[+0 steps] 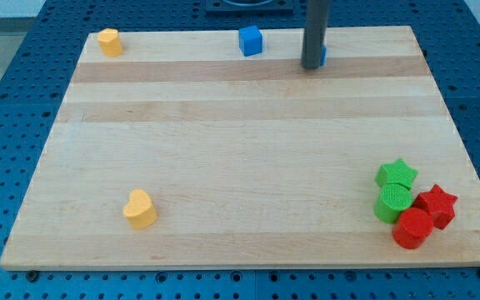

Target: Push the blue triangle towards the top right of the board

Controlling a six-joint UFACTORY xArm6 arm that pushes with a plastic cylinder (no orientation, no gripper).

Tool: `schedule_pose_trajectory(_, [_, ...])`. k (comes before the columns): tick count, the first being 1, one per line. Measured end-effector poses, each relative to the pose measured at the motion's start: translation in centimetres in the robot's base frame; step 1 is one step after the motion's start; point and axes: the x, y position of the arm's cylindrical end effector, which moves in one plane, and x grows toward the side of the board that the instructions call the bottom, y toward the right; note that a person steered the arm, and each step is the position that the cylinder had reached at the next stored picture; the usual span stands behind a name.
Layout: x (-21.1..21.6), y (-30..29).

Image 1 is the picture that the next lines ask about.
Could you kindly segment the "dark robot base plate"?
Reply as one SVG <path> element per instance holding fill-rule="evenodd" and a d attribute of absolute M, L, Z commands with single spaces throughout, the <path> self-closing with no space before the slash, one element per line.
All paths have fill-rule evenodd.
<path fill-rule="evenodd" d="M 292 13 L 293 0 L 205 0 L 205 13 Z"/>

